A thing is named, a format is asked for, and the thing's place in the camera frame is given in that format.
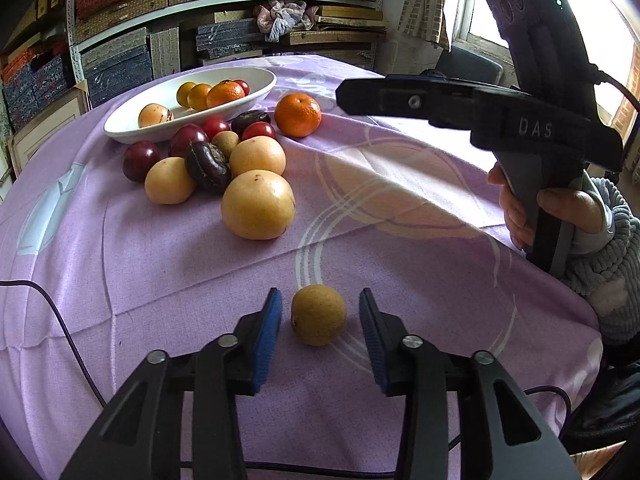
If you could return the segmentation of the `grey knit sleeve forearm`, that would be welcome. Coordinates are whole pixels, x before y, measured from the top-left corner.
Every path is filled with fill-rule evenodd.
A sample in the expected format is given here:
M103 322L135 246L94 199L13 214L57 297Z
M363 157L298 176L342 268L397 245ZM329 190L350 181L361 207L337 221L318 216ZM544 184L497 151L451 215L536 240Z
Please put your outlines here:
M603 338L626 344L639 335L639 219L615 184L582 177L603 216L600 231L576 230L564 281L596 311Z

